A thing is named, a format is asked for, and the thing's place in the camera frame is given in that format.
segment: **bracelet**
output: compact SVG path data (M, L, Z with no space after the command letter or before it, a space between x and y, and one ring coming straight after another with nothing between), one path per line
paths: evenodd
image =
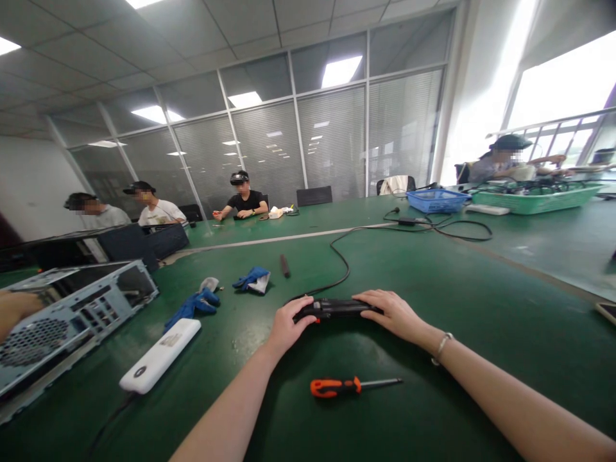
M441 353L443 352L443 348L445 348L445 343L447 340L454 340L454 335L451 332L447 332L443 339L441 340L441 344L438 346L438 351L436 352L436 357L432 358L432 364L435 366L440 366L441 363L438 362L441 359Z

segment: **plastic basket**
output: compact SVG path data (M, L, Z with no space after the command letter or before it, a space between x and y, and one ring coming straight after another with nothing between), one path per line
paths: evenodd
M411 207L423 213L455 213L459 212L464 202L469 200L469 194L447 191L445 189L426 189L425 191L408 191L406 197Z
M591 183L584 189L556 192L543 196L517 196L516 194L497 194L495 192L477 192L473 203L506 207L518 215L534 215L554 210L571 209L588 202L604 185Z

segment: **white t-shirt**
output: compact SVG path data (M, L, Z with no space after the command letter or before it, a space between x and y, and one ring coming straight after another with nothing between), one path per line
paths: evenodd
M130 218L126 215L126 212L109 204L100 215L81 215L81 217L87 230L130 225Z
M139 226L164 225L178 218L186 220L186 215L173 202L159 199L154 210L150 210L149 207L143 209L139 217Z

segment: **green plastic basket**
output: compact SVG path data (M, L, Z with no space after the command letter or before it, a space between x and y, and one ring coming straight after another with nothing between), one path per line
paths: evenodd
M473 194L473 203L506 207L511 213L518 215L534 215L537 213L553 212L554 210L571 209L588 202L602 184L587 184L584 189L575 189L567 192L556 192L543 196L517 196L516 194L497 194L492 192L477 192Z

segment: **black t-shirt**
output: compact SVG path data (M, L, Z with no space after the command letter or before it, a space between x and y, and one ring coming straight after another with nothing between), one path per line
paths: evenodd
M259 191L250 191L248 200L244 201L241 194L236 194L235 196L231 197L231 199L229 199L227 205L229 207L235 207L239 212L240 210L258 209L260 207L259 202L261 201L265 202L263 194L261 194Z

